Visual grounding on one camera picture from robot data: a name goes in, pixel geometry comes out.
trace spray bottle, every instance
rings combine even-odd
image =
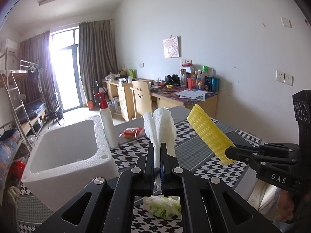
[[[118,147],[118,138],[114,132],[114,123],[112,121],[112,115],[110,109],[108,108],[108,104],[104,98],[104,93],[100,92],[95,96],[100,97],[100,118],[103,124],[103,128],[106,134],[107,142],[110,148],[117,148]]]

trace silver screw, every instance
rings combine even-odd
[[[182,169],[181,167],[175,167],[175,168],[173,169],[173,171],[174,171],[175,173],[182,173],[182,172],[183,172],[183,169]]]
[[[132,169],[131,169],[131,172],[132,173],[140,173],[140,168],[139,167],[133,167]]]
[[[103,179],[102,177],[97,177],[97,178],[95,178],[95,180],[94,180],[94,183],[95,183],[96,185],[103,184],[103,182],[104,182],[104,179]]]
[[[218,177],[211,177],[211,183],[219,184],[220,183],[220,179]]]

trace cartoon picture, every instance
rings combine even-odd
[[[164,57],[165,58],[179,57],[177,37],[170,37],[168,39],[165,39],[163,40],[163,44],[164,44]]]

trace bed ladder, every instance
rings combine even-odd
[[[17,128],[18,128],[18,131],[20,132],[21,134],[21,139],[23,141],[23,143],[26,145],[26,148],[28,150],[28,152],[30,153],[32,151],[32,146],[30,144],[30,142],[28,141],[27,137],[26,137],[26,134],[24,133],[23,131],[23,128],[21,126],[21,123],[18,119],[18,116],[17,116],[17,111],[19,111],[19,109],[23,109],[23,112],[24,112],[24,115],[26,116],[27,118],[27,125],[30,125],[30,128],[32,130],[32,133],[35,135],[36,139],[38,138],[38,135],[37,133],[35,132],[35,129],[33,128],[31,122],[30,122],[30,119],[29,119],[29,116],[27,115],[27,112],[26,112],[26,109],[25,109],[25,105],[24,105],[24,102],[23,102],[23,99],[26,99],[26,96],[21,94],[18,86],[17,86],[17,83],[16,83],[16,80],[14,78],[14,73],[12,73],[10,70],[5,70],[5,76],[7,77],[7,80],[6,80],[6,83],[5,83],[5,79],[3,77],[3,75],[1,74],[1,77],[2,77],[2,84],[4,85],[5,87],[5,91],[6,91],[6,94],[7,94],[7,97],[9,99],[9,103],[10,103],[10,109],[11,109],[11,112],[13,114],[13,117],[15,119],[15,123],[17,125]],[[13,78],[13,81],[14,81],[14,86],[13,88],[9,88],[9,74],[11,74],[12,78]],[[11,95],[10,95],[10,92],[12,91],[15,91],[17,90],[18,91],[18,95],[17,95],[17,98],[16,100],[21,103],[21,105],[19,105],[17,108],[14,107],[13,105],[13,102],[12,102],[12,98],[11,98]]]

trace air conditioner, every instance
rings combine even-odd
[[[10,40],[8,38],[5,39],[1,43],[0,52],[5,53],[6,49],[8,50],[8,53],[15,54],[16,51],[17,51],[17,43],[15,43],[14,41],[12,41],[12,40]]]

